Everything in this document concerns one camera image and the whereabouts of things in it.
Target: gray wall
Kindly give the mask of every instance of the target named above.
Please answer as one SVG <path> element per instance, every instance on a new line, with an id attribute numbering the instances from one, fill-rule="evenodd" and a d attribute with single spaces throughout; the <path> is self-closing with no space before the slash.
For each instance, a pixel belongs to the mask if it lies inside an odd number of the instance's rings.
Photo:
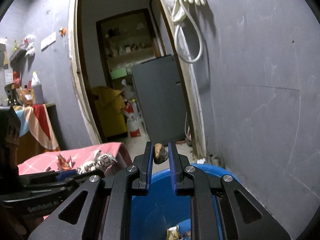
<path id="1" fill-rule="evenodd" d="M 4 91 L 5 80 L 3 69 L 8 68 L 8 65 L 3 65 L 4 51 L 7 50 L 7 55 L 10 57 L 13 53 L 14 41 L 16 40 L 20 43 L 24 39 L 23 22 L 29 4 L 28 0 L 14 0 L 0 22 L 0 37 L 8 38 L 7 45 L 0 44 L 0 104 L 6 105 L 5 99 L 7 98 Z"/>
<path id="2" fill-rule="evenodd" d="M 25 33 L 23 32 L 23 22 L 25 20 L 29 0 L 14 0 L 3 19 L 0 22 L 0 36 L 8 38 L 6 49 L 10 56 L 13 52 L 14 41 L 19 43 L 24 39 Z"/>
<path id="3" fill-rule="evenodd" d="M 211 92 L 212 101 L 201 95 L 214 113 L 204 117 L 209 151 L 295 239 L 320 204 L 320 25 L 304 0 L 207 1 L 195 71 L 199 91 Z"/>
<path id="4" fill-rule="evenodd" d="M 84 57 L 91 87 L 105 86 L 96 22 L 105 18 L 149 7 L 149 0 L 82 0 Z"/>
<path id="5" fill-rule="evenodd" d="M 24 22 L 19 21 L 21 33 L 36 36 L 35 56 L 26 62 L 22 60 L 25 63 L 22 85 L 31 80 L 33 71 L 37 72 L 45 101 L 56 104 L 56 107 L 49 108 L 48 112 L 52 126 L 60 127 L 56 136 L 61 149 L 76 149 L 92 144 L 72 85 L 69 52 L 66 51 L 63 38 L 58 33 L 61 27 L 68 27 L 69 2 L 70 0 L 33 0 L 28 10 L 23 9 L 27 12 Z M 14 24 L 15 20 L 8 22 L 9 27 Z M 57 32 L 57 41 L 41 51 L 41 40 L 53 32 Z"/>

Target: gray refrigerator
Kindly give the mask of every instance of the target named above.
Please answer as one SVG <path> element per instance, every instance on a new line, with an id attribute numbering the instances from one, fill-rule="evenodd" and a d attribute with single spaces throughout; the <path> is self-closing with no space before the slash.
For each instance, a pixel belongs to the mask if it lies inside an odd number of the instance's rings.
<path id="1" fill-rule="evenodd" d="M 163 145 L 184 140 L 186 105 L 174 57 L 135 65 L 132 77 L 150 140 Z"/>

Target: blue gripper pad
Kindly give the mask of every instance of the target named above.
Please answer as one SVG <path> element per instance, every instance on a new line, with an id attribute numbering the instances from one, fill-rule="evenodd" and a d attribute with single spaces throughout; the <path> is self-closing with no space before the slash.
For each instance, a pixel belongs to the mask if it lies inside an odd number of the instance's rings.
<path id="1" fill-rule="evenodd" d="M 173 162 L 171 143 L 168 144 L 168 154 L 169 154 L 171 186 L 172 186 L 173 192 L 175 194 L 177 194 L 177 176 L 176 176 L 176 169 L 175 169 L 174 162 Z"/>
<path id="2" fill-rule="evenodd" d="M 147 166 L 147 191 L 149 192 L 151 185 L 151 176 L 152 176 L 152 166 L 153 166 L 153 143 L 151 143 L 151 149 L 148 158 L 148 166 Z"/>
<path id="3" fill-rule="evenodd" d="M 61 172 L 59 172 L 59 175 L 56 178 L 57 178 L 57 181 L 63 181 L 66 178 L 73 177 L 73 176 L 76 176 L 76 175 L 78 175 L 76 170 L 61 171 Z"/>

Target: light switch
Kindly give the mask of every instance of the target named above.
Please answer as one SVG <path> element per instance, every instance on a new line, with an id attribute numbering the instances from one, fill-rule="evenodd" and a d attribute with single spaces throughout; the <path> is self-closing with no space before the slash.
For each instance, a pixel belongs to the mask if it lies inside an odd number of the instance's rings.
<path id="1" fill-rule="evenodd" d="M 41 41 L 41 50 L 48 46 L 48 37 Z"/>
<path id="2" fill-rule="evenodd" d="M 57 33 L 54 32 L 54 33 L 50 34 L 48 37 L 46 37 L 44 40 L 42 40 L 41 41 L 41 50 L 45 49 L 46 47 L 48 47 L 49 45 L 54 43 L 56 41 L 56 36 L 57 36 Z"/>
<path id="3" fill-rule="evenodd" d="M 56 41 L 57 33 L 54 32 L 48 36 L 48 46 Z"/>

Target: yellow cloth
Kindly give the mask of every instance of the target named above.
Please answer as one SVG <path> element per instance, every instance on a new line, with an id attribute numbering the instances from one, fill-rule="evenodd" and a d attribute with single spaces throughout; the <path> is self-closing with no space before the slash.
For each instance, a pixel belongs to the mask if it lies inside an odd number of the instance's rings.
<path id="1" fill-rule="evenodd" d="M 103 133 L 106 137 L 127 132 L 124 115 L 121 110 L 125 108 L 120 90 L 109 87 L 95 87 L 93 95 L 99 96 L 94 101 Z"/>

